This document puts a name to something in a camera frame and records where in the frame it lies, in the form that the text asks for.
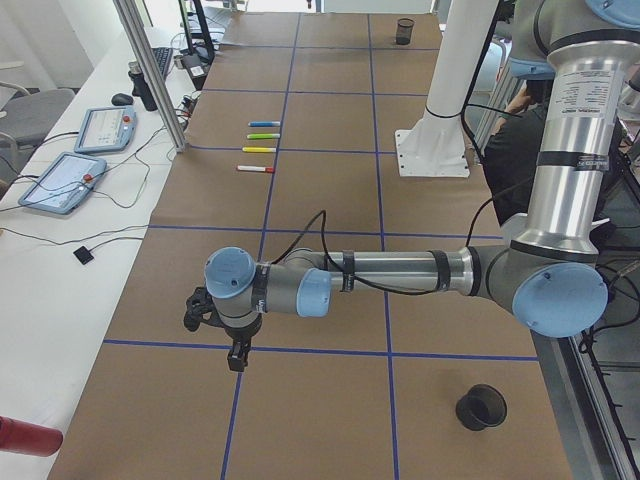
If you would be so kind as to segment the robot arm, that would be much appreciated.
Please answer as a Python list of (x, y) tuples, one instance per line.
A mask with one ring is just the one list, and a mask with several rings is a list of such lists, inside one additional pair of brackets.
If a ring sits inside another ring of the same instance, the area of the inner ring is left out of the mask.
[(595, 268), (598, 251), (590, 234), (623, 80), (639, 58), (639, 5), (521, 3), (512, 54), (550, 66), (555, 79), (528, 212), (511, 218), (507, 245), (317, 252), (293, 243), (271, 262), (225, 247), (209, 257), (204, 283), (187, 302), (187, 329), (223, 329), (232, 340), (229, 367), (240, 372), (265, 313), (321, 317), (333, 291), (358, 286), (413, 296), (449, 290), (479, 296), (553, 338), (594, 325), (608, 289)]

